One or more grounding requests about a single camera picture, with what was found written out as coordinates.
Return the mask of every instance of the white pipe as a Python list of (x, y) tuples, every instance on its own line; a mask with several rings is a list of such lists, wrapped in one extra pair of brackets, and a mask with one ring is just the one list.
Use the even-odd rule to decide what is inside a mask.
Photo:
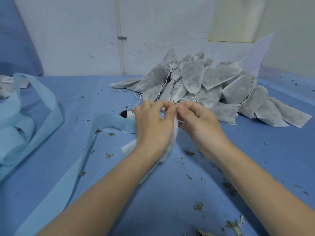
[[(119, 0), (114, 0), (114, 2), (115, 2), (117, 36), (121, 36)], [(118, 48), (119, 48), (119, 58), (120, 58), (120, 73), (121, 75), (124, 75), (125, 74), (124, 51), (123, 51), (123, 40), (121, 39), (118, 39)]]

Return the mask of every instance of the left hand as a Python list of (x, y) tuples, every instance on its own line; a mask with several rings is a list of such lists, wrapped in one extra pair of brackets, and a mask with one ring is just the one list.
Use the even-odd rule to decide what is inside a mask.
[[(166, 109), (164, 119), (160, 116), (162, 108)], [(136, 148), (144, 149), (158, 160), (171, 141), (175, 114), (176, 106), (166, 100), (156, 103), (144, 100), (141, 106), (136, 106)]]

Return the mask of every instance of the blue non-woven fabric strip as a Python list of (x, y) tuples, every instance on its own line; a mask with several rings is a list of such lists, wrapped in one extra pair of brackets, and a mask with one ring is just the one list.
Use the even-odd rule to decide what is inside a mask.
[[(47, 116), (43, 125), (32, 139), (31, 135), (35, 126), (34, 121), (20, 113), (21, 95), (19, 85), (22, 76), (25, 76), (30, 81), (42, 101), (51, 109), (51, 113)], [(17, 143), (19, 143), (19, 146), (21, 146), (22, 143), (20, 136), (16, 134), (12, 135), (13, 139), (11, 139), (9, 143), (6, 143), (6, 146), (0, 142), (0, 149), (3, 149), (2, 151), (0, 150), (0, 152), (7, 153), (2, 157), (0, 162), (0, 164), (2, 164), (2, 166), (0, 166), (0, 181), (29, 155), (31, 151), (52, 134), (64, 120), (55, 95), (34, 76), (16, 73), (13, 76), (13, 81), (15, 92), (0, 105), (0, 134), (5, 133), (1, 130), (6, 127), (20, 128), (24, 131), (26, 136), (25, 141), (28, 144), (26, 144), (25, 147), (17, 147)]]
[(112, 114), (97, 115), (92, 122), (89, 138), (85, 144), (83, 154), (64, 174), (32, 214), (30, 214), (14, 236), (34, 236), (65, 209), (73, 193), (78, 175), (82, 170), (81, 168), (90, 145), (97, 135), (95, 134), (96, 130), (108, 126), (119, 128), (121, 131), (129, 134), (136, 133), (134, 118), (123, 118)]

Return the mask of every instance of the right hand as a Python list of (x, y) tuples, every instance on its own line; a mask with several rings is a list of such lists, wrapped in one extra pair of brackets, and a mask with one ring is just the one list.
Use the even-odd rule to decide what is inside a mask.
[(190, 136), (199, 150), (207, 157), (218, 156), (222, 149), (231, 145), (223, 132), (215, 114), (199, 103), (182, 102), (177, 105), (178, 119), (187, 124), (179, 123)]

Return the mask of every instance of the pile of tea bags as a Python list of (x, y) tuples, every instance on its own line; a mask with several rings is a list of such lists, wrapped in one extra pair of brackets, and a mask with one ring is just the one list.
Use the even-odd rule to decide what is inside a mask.
[(125, 79), (112, 83), (112, 88), (127, 88), (141, 93), (142, 100), (198, 102), (211, 109), (222, 122), (236, 125), (238, 113), (258, 118), (273, 127), (290, 123), (301, 128), (312, 116), (268, 97), (257, 79), (239, 62), (220, 62), (212, 67), (212, 59), (204, 59), (204, 51), (188, 54), (178, 61), (175, 50), (142, 79)]

